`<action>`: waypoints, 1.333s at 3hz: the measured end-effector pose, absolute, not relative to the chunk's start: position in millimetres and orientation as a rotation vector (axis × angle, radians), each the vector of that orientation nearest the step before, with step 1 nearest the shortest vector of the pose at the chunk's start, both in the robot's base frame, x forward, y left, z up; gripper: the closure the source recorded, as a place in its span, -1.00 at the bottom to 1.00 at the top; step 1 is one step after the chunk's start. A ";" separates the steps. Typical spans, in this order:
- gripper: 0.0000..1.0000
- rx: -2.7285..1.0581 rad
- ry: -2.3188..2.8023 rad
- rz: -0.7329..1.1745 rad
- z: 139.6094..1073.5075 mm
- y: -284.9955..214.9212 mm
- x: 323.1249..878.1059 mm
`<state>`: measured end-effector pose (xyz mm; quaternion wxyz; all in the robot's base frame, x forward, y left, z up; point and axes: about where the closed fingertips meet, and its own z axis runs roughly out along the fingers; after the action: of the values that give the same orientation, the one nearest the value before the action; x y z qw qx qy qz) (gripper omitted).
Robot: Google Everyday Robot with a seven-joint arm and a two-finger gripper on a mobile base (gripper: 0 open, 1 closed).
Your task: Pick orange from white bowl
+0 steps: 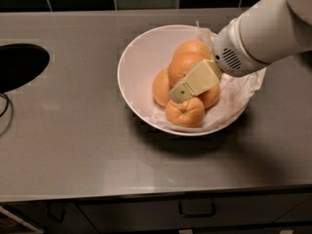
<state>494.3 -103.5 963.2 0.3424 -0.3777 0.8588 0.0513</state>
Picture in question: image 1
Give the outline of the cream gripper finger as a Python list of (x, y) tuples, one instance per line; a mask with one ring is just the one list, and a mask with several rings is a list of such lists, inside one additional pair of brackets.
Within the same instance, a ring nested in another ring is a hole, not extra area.
[(204, 59), (196, 63), (186, 75), (170, 90), (169, 96), (173, 102), (183, 103), (194, 98), (221, 81), (222, 71), (213, 60)]

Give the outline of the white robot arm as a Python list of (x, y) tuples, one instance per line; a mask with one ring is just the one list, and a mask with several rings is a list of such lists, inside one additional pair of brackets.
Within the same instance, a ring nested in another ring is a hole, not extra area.
[(243, 77), (288, 56), (312, 50), (312, 0), (260, 0), (214, 38), (212, 57), (196, 63), (170, 90), (176, 103)]

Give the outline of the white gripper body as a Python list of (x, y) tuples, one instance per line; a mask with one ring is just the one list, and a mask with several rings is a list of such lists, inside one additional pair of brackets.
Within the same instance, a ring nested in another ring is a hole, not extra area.
[(256, 55), (256, 44), (251, 31), (252, 25), (245, 17), (239, 16), (225, 26), (214, 39), (214, 61), (227, 75), (243, 77), (269, 64)]

